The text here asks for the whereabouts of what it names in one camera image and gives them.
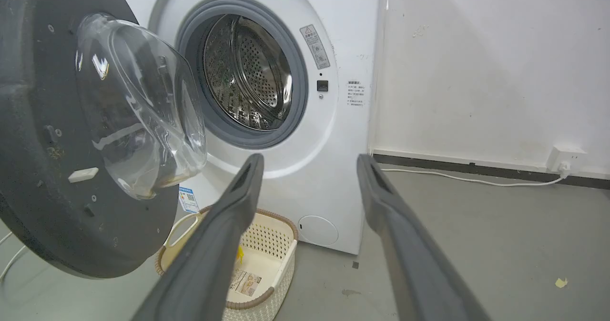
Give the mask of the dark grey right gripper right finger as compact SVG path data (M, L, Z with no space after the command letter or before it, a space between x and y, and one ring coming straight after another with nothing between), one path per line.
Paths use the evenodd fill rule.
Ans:
M488 321L475 297L412 208L368 155L357 158L365 217L383 245L401 321Z

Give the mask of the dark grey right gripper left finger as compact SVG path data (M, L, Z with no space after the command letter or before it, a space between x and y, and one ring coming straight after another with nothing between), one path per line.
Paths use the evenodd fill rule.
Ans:
M242 234L256 213L264 157L250 155L139 307L135 321L220 321Z

